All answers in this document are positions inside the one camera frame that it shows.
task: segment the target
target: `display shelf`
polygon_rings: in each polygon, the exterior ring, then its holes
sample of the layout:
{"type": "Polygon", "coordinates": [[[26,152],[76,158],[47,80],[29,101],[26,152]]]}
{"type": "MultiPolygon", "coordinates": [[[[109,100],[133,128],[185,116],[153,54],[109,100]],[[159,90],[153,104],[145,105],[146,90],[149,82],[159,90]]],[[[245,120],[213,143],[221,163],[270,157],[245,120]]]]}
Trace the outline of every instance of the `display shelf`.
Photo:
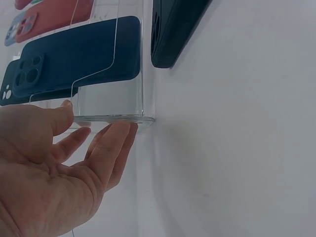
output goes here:
{"type": "MultiPolygon", "coordinates": [[[[9,47],[1,46],[1,49],[6,52],[1,57],[2,65],[5,65],[1,71],[2,78],[5,74],[6,66],[12,60],[19,60],[25,45],[31,41],[38,40],[49,36],[51,34],[59,33],[61,31],[71,30],[76,27],[84,26],[87,24],[94,24],[98,22],[108,21],[111,19],[118,19],[116,21],[116,32],[114,37],[114,50],[110,53],[113,54],[113,61],[110,64],[105,64],[101,70],[93,71],[92,73],[81,77],[76,78],[72,85],[72,89],[69,92],[69,96],[64,98],[52,99],[52,100],[39,100],[38,95],[31,95],[29,103],[32,105],[40,106],[42,108],[56,108],[65,99],[70,99],[73,103],[74,114],[75,114],[75,123],[71,127],[71,130],[77,129],[80,124],[88,125],[91,127],[93,132],[97,132],[102,129],[106,124],[114,122],[116,120],[127,120],[131,122],[136,122],[139,124],[140,131],[144,130],[150,126],[154,120],[154,113],[151,108],[151,105],[154,104],[154,82],[151,78],[144,77],[144,64],[143,64],[143,0],[84,0],[90,1],[92,3],[92,11],[88,20],[81,22],[74,22],[74,18],[80,14],[80,9],[78,8],[78,0],[73,15],[70,21],[70,24],[55,29],[53,31],[45,32],[36,37],[28,39],[21,43],[14,43],[9,47]],[[122,81],[113,81],[107,83],[98,83],[89,85],[89,81],[94,75],[102,75],[102,73],[108,73],[109,70],[113,69],[115,65],[115,59],[119,59],[119,51],[117,51],[117,45],[119,39],[117,39],[117,33],[124,30],[123,24],[120,24],[119,19],[127,16],[135,16],[139,19],[140,30],[140,58],[139,65],[140,70],[138,75],[129,80],[122,81]]],[[[23,10],[28,10],[34,7],[34,5],[28,5],[23,10]]],[[[21,11],[14,9],[14,4],[4,11],[4,14],[1,18],[5,18],[6,22],[3,21],[0,25],[1,35],[3,39],[7,34],[7,29],[9,29],[12,20],[18,15],[21,11]]],[[[124,44],[129,44],[129,39],[124,41],[124,44]]]]}

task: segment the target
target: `white wall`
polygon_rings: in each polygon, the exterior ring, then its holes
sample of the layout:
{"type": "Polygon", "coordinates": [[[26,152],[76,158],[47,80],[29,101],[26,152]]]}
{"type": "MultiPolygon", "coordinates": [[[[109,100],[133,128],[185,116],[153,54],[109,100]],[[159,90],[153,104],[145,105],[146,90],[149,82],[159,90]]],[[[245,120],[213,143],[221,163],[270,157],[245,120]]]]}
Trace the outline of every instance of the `white wall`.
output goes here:
{"type": "Polygon", "coordinates": [[[313,0],[213,1],[155,72],[140,236],[315,236],[315,42],[313,0]]]}

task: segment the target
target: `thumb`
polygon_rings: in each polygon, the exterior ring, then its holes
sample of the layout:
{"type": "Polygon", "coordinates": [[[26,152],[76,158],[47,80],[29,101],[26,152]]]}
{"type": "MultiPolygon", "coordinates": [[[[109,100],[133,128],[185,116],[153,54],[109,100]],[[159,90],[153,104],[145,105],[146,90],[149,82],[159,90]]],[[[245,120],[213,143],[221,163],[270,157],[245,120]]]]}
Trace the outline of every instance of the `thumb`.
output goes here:
{"type": "Polygon", "coordinates": [[[57,109],[44,109],[45,117],[50,123],[53,136],[65,132],[74,122],[73,105],[65,100],[57,109]]]}

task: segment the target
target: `light blue phone case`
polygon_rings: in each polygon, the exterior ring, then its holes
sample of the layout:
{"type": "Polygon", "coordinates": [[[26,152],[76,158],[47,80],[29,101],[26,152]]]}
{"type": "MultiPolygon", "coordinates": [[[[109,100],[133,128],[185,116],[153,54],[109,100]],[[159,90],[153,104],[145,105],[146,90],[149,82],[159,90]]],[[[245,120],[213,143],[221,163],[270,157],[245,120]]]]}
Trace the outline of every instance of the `light blue phone case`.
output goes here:
{"type": "Polygon", "coordinates": [[[16,35],[16,32],[19,28],[19,25],[20,25],[22,19],[24,18],[24,15],[25,15],[25,12],[21,12],[19,15],[17,15],[13,19],[11,26],[8,30],[8,33],[6,34],[5,39],[4,39],[5,46],[10,46],[16,42],[15,35],[16,35]]]}

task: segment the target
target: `dark blue phone case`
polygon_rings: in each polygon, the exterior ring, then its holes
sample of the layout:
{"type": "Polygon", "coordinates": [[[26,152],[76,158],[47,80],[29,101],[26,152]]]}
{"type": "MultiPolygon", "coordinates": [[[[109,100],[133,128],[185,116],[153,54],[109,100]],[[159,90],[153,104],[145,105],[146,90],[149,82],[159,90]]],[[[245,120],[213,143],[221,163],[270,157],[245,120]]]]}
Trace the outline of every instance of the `dark blue phone case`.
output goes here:
{"type": "MultiPolygon", "coordinates": [[[[19,65],[20,60],[15,60],[9,63],[6,68],[2,86],[0,89],[0,105],[14,105],[14,104],[24,104],[30,101],[30,97],[16,97],[12,93],[12,86],[14,81],[14,75],[17,66],[19,65]]],[[[73,89],[73,95],[77,94],[78,88],[73,89]]],[[[71,89],[65,89],[60,91],[52,91],[43,94],[37,94],[32,96],[32,102],[41,101],[41,100],[51,100],[51,99],[60,99],[60,98],[70,98],[71,89]]]]}
{"type": "Polygon", "coordinates": [[[75,87],[130,80],[139,71],[140,22],[137,17],[127,16],[28,43],[21,54],[13,92],[22,97],[69,89],[83,77],[75,87]]]}

